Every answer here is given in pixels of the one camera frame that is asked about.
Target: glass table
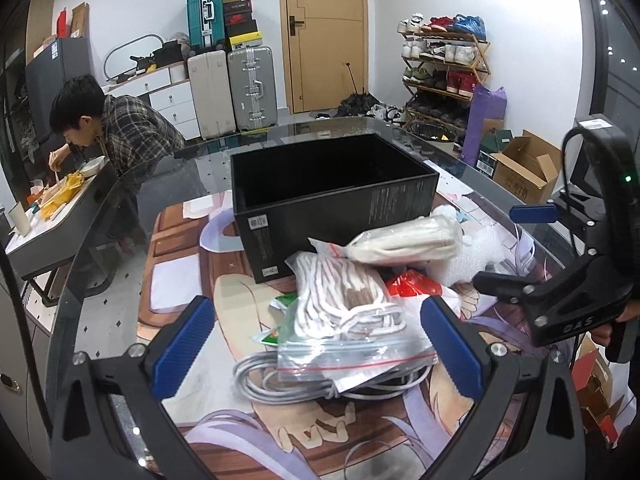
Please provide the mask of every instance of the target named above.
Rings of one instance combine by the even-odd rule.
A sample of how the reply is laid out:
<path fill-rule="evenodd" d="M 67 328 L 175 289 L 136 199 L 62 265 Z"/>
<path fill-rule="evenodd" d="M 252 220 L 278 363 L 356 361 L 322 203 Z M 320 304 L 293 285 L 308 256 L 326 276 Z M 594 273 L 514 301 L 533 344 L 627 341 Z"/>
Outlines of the glass table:
<path fill-rule="evenodd" d="M 504 272 L 542 279 L 572 259 L 570 244 L 552 227 L 519 228 L 508 219 L 504 212 L 520 204 L 513 195 L 429 142 L 378 120 L 314 121 L 212 140 L 133 169 L 106 197 L 58 306 L 46 373 L 51 412 L 75 351 L 91 358 L 121 355 L 131 344 L 153 339 L 203 294 L 214 301 L 216 327 L 164 406 L 218 478 L 419 478 L 472 405 L 441 365 L 421 386 L 380 402 L 340 398 L 265 406 L 232 386 L 236 360 L 263 351 L 255 335 L 277 326 L 270 301 L 295 284 L 256 285 L 252 279 L 233 225 L 230 157 L 360 134 L 382 136 L 439 171 L 436 205 L 452 203 L 471 230 L 494 230 L 504 246 Z M 203 233 L 210 229 L 216 243 L 206 248 L 203 240 L 211 233 Z M 548 351 L 531 347 L 519 307 L 479 295 L 470 283 L 453 289 L 462 297 L 465 319 L 487 341 L 503 341 L 516 351 Z M 569 344 L 558 348 L 570 354 Z M 117 396 L 112 401 L 136 457 L 152 467 L 126 402 Z M 519 405 L 514 398 L 486 460 L 502 449 Z"/>

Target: black shoe box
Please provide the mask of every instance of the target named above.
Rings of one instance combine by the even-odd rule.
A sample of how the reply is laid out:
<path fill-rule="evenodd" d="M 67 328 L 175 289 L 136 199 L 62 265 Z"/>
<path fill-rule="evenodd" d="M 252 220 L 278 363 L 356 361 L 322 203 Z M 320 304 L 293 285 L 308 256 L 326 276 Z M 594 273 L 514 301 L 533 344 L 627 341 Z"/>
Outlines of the black shoe box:
<path fill-rule="evenodd" d="M 346 246 L 431 213 L 438 173 L 373 134 L 231 156 L 236 226 L 256 283 L 292 275 L 309 238 Z"/>
<path fill-rule="evenodd" d="M 250 22 L 254 18 L 252 12 L 241 12 L 240 14 L 228 14 L 225 16 L 225 25 L 239 25 L 239 23 Z"/>
<path fill-rule="evenodd" d="M 237 25 L 226 26 L 226 36 L 228 38 L 242 36 L 243 34 L 249 34 L 251 32 L 258 32 L 258 24 L 255 20 L 251 20 L 250 22 L 245 23 L 238 23 Z"/>
<path fill-rule="evenodd" d="M 253 11 L 254 7 L 252 6 L 251 0 L 242 0 L 240 2 L 231 2 L 229 4 L 224 4 L 225 16 L 228 16 L 230 14 L 243 14 Z"/>

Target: illustrated hand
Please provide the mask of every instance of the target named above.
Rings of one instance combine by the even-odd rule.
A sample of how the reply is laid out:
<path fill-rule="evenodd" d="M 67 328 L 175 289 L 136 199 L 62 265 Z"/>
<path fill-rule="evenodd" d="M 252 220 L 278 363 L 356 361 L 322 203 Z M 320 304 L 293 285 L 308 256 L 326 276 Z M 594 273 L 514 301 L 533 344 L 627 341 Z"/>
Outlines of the illustrated hand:
<path fill-rule="evenodd" d="M 65 144 L 55 152 L 49 153 L 49 167 L 51 168 L 51 171 L 62 170 L 62 163 L 70 154 L 71 148 L 69 148 L 68 144 Z"/>
<path fill-rule="evenodd" d="M 622 313 L 616 321 L 618 323 L 624 323 L 627 321 L 631 321 L 636 317 L 640 317 L 640 301 L 633 300 L 629 301 L 626 305 L 625 311 Z M 594 330 L 591 330 L 591 339 L 593 342 L 602 345 L 609 346 L 611 344 L 611 333 L 613 332 L 611 325 L 603 325 L 599 326 Z"/>
<path fill-rule="evenodd" d="M 290 406 L 254 402 L 254 410 L 278 446 L 287 453 L 291 453 L 294 447 L 290 436 L 295 437 L 305 449 L 320 447 L 323 442 L 347 442 L 347 426 L 356 422 L 356 408 L 352 402 L 345 407 L 344 416 L 325 412 L 315 401 Z"/>

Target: plaid shirt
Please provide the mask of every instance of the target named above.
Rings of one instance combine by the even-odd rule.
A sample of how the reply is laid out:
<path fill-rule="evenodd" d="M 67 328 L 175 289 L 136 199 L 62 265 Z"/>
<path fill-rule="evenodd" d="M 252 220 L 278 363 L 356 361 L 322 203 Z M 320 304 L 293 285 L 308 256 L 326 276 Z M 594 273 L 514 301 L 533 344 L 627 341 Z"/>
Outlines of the plaid shirt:
<path fill-rule="evenodd" d="M 184 148 L 184 137 L 137 97 L 107 95 L 98 142 L 118 175 Z"/>

